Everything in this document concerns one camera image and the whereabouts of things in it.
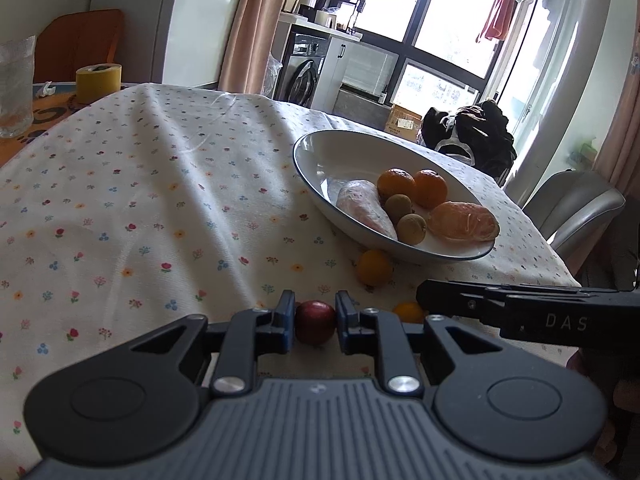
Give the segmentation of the red plum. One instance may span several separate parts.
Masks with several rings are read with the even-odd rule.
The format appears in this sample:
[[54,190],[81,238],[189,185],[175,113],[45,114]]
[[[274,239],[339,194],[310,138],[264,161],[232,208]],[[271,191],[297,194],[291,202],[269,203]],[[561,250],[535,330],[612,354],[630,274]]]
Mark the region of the red plum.
[[335,332],[336,313],[334,307],[318,300],[302,302],[296,307],[294,332],[301,344],[321,346]]

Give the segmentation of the small kumquat orange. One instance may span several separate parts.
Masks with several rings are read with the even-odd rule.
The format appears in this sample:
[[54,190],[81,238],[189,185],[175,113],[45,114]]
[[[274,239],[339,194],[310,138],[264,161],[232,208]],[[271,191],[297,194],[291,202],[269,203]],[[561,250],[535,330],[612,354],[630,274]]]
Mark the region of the small kumquat orange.
[[363,285],[382,287],[393,278],[394,266],[386,252],[370,249],[360,256],[355,270],[356,277]]

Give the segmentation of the brown kiwi fruit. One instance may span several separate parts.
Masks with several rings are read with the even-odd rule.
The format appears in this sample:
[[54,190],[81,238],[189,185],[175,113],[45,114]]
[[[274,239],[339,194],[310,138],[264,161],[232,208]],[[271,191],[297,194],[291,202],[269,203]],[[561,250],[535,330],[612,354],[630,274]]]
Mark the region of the brown kiwi fruit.
[[402,217],[413,213],[412,200],[406,194],[392,195],[386,200],[384,210],[396,226]]

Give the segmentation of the large peeled pomelo segment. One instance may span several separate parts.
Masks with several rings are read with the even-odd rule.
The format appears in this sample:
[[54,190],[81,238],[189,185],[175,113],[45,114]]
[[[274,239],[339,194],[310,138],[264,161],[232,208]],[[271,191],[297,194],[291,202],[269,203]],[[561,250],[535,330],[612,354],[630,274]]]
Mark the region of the large peeled pomelo segment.
[[345,183],[337,194],[336,206],[349,217],[371,230],[398,240],[390,216],[383,209],[378,198],[378,189],[368,180],[351,180]]

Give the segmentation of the large orange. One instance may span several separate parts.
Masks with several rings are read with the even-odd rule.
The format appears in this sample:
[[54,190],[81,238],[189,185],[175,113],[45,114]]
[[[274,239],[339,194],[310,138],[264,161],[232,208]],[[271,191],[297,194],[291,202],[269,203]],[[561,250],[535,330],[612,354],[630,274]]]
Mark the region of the large orange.
[[390,168],[382,172],[376,181],[376,188],[383,203],[395,194],[406,194],[411,200],[416,196],[416,180],[401,168]]

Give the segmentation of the grey leather chair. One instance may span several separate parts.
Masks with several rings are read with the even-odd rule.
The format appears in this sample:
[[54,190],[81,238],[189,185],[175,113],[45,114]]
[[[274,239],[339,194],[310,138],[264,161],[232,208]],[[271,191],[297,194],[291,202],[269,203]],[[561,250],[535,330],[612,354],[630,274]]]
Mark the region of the grey leather chair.
[[623,194],[593,171],[552,174],[524,207],[551,248],[567,260],[622,212]]

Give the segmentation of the right pink curtain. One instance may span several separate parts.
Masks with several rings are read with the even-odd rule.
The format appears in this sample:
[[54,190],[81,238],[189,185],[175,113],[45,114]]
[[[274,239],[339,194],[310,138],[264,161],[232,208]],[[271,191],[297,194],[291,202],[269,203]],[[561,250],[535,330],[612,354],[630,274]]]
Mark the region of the right pink curtain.
[[608,129],[593,170],[625,196],[639,199],[639,31],[611,127]]

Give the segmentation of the pink curtain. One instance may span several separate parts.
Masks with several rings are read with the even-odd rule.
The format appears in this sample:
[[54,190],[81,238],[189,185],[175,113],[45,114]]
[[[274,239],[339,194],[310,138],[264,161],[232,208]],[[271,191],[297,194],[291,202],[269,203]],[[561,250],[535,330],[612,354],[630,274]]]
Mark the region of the pink curtain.
[[639,199],[639,31],[611,127],[608,129],[593,170],[625,196]]
[[218,89],[231,93],[259,93],[283,0],[239,0]]

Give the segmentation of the white plate dark rim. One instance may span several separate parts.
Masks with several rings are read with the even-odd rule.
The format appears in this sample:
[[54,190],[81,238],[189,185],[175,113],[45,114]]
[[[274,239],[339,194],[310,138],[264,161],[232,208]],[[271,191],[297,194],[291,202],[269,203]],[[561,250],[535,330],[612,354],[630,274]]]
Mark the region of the white plate dark rim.
[[470,261],[499,223],[434,156],[355,131],[308,133],[293,162],[322,214],[353,240],[414,263]]

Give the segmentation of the cardboard box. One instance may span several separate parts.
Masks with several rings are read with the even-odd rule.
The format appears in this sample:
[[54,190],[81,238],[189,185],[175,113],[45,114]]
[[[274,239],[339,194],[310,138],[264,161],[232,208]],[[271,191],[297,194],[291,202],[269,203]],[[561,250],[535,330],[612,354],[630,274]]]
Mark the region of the cardboard box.
[[416,142],[423,117],[408,108],[393,104],[387,117],[384,131],[405,140]]

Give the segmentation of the black clothes pile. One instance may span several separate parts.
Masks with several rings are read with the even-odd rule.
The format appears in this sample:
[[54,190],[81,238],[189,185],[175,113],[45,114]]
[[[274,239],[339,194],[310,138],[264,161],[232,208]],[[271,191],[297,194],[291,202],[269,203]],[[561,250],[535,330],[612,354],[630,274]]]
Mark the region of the black clothes pile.
[[493,100],[462,106],[450,113],[431,107],[422,119],[416,140],[503,184],[516,159],[508,122]]

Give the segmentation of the grey washing machine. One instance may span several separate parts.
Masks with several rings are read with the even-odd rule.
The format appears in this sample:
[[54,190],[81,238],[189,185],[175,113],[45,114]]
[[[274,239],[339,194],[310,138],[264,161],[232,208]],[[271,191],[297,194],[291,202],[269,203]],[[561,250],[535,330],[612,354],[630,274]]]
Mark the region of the grey washing machine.
[[328,37],[292,32],[285,46],[274,98],[310,107],[329,46]]

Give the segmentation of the yellow tape roll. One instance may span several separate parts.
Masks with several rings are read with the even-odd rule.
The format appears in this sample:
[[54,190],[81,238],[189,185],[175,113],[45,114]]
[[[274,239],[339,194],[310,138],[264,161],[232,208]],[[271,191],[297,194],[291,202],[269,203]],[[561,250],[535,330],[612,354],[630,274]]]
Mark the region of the yellow tape roll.
[[115,63],[89,65],[76,70],[76,98],[88,105],[120,90],[122,66]]

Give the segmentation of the red hanging towel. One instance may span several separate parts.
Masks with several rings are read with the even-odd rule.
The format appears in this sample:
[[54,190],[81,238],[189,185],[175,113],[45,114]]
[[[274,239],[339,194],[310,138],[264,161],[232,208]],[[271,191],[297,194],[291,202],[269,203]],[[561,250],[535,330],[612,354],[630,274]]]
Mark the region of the red hanging towel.
[[476,42],[483,40],[505,40],[508,36],[516,0],[494,0],[487,20],[476,36]]

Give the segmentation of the orange chair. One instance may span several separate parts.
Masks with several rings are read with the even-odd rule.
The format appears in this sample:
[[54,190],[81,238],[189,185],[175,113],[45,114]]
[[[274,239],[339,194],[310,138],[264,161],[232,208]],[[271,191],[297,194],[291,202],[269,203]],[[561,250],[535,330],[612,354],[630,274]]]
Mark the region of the orange chair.
[[124,21],[118,9],[55,18],[36,39],[34,83],[74,81],[78,68],[113,63]]

